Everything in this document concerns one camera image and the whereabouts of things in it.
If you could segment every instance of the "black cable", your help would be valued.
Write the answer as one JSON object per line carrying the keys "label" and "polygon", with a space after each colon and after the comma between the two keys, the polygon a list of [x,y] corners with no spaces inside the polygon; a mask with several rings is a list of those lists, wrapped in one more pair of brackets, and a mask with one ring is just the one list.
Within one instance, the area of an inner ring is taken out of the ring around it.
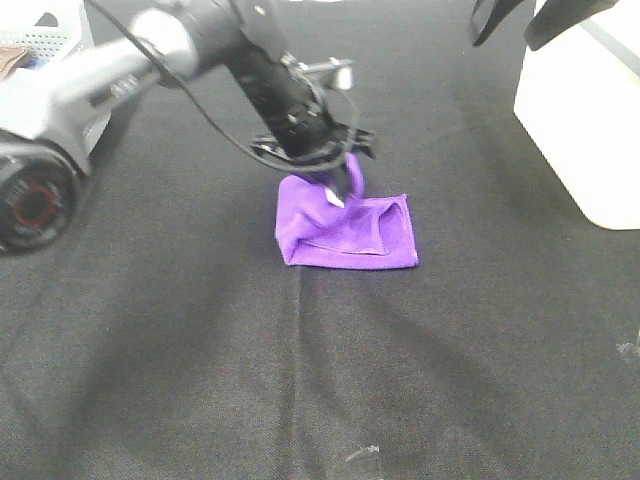
{"label": "black cable", "polygon": [[352,108],[352,119],[351,120],[352,120],[352,122],[351,122],[351,125],[349,126],[349,132],[347,134],[347,141],[345,142],[345,145],[344,145],[342,151],[336,157],[336,159],[334,159],[334,160],[332,160],[330,162],[323,163],[322,165],[310,165],[310,166],[302,166],[302,167],[296,167],[296,166],[293,166],[293,165],[285,166],[283,164],[270,162],[270,161],[265,160],[264,158],[256,155],[255,153],[253,153],[247,147],[242,145],[238,140],[236,140],[234,137],[232,137],[231,134],[229,134],[222,127],[220,127],[215,122],[215,120],[213,118],[211,118],[211,116],[207,113],[205,108],[202,106],[200,101],[198,101],[198,99],[193,94],[191,89],[187,86],[187,84],[184,82],[184,80],[182,78],[180,78],[180,76],[176,75],[171,70],[169,70],[167,68],[167,66],[161,60],[159,60],[156,55],[151,53],[149,51],[149,49],[147,47],[145,47],[142,44],[142,42],[138,38],[136,38],[136,36],[133,35],[133,33],[131,33],[131,31],[122,22],[120,22],[120,20],[118,20],[109,10],[107,10],[104,6],[102,6],[96,0],[85,0],[85,2],[87,2],[93,8],[95,8],[127,40],[129,40],[133,44],[134,47],[136,47],[145,57],[147,57],[149,59],[149,61],[152,63],[152,65],[154,67],[156,67],[156,69],[158,69],[158,71],[160,72],[160,74],[163,77],[165,77],[166,79],[169,79],[176,86],[178,86],[187,95],[187,97],[189,98],[191,103],[193,103],[193,105],[196,107],[198,112],[200,112],[200,114],[204,117],[204,119],[207,121],[207,123],[209,125],[211,125],[225,139],[227,139],[229,142],[231,142],[233,145],[235,145],[240,151],[242,151],[244,154],[246,154],[247,156],[249,156],[250,158],[252,158],[256,162],[261,163],[262,165],[265,165],[265,166],[267,166],[269,168],[272,168],[274,170],[277,170],[279,172],[285,172],[285,173],[320,173],[320,172],[326,172],[327,170],[331,170],[333,168],[339,167],[340,165],[342,165],[346,161],[346,159],[344,158],[345,153],[348,153],[348,152],[351,151],[351,149],[353,148],[353,143],[355,141],[356,128],[357,128],[356,125],[357,125],[358,119],[359,119],[359,112],[358,112],[358,108],[357,108],[355,102],[353,102],[353,100],[345,92],[343,92],[341,90],[336,90],[351,105],[351,108]]}

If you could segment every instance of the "white box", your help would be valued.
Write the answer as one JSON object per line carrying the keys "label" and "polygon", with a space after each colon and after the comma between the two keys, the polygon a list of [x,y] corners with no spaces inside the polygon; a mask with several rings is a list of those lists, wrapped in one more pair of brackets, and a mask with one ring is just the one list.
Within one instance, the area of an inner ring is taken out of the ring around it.
{"label": "white box", "polygon": [[620,50],[640,58],[638,0],[527,49],[514,111],[586,217],[629,230],[640,229],[640,72]]}

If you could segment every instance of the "purple cloth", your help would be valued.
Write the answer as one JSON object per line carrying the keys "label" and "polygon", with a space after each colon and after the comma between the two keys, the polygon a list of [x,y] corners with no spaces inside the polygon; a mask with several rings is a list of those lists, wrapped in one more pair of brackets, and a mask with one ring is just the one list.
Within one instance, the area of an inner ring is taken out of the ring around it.
{"label": "purple cloth", "polygon": [[348,155],[353,193],[344,208],[324,185],[288,176],[280,183],[275,236],[287,265],[356,270],[418,265],[407,196],[363,198],[358,159]]}

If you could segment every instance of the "white container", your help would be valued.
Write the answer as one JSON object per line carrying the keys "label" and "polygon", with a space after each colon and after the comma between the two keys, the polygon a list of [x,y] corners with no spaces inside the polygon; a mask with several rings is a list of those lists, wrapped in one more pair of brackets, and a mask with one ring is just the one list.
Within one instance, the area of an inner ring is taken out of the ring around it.
{"label": "white container", "polygon": [[[640,57],[640,1],[589,22]],[[585,26],[527,50],[514,111],[589,220],[640,229],[640,77]]]}
{"label": "white container", "polygon": [[[45,14],[51,14],[58,26],[36,27]],[[83,0],[0,0],[0,46],[25,45],[42,67],[95,46]],[[110,115],[87,125],[84,131],[87,151],[93,150]]]}

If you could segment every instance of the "purple towel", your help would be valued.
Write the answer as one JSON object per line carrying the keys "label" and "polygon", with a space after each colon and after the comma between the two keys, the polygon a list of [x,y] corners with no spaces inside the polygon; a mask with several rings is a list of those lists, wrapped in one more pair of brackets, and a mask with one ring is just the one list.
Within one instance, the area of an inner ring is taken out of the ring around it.
{"label": "purple towel", "polygon": [[287,265],[378,270],[418,265],[407,196],[362,198],[358,159],[347,167],[354,192],[344,208],[327,200],[324,185],[288,176],[280,183],[276,240]]}

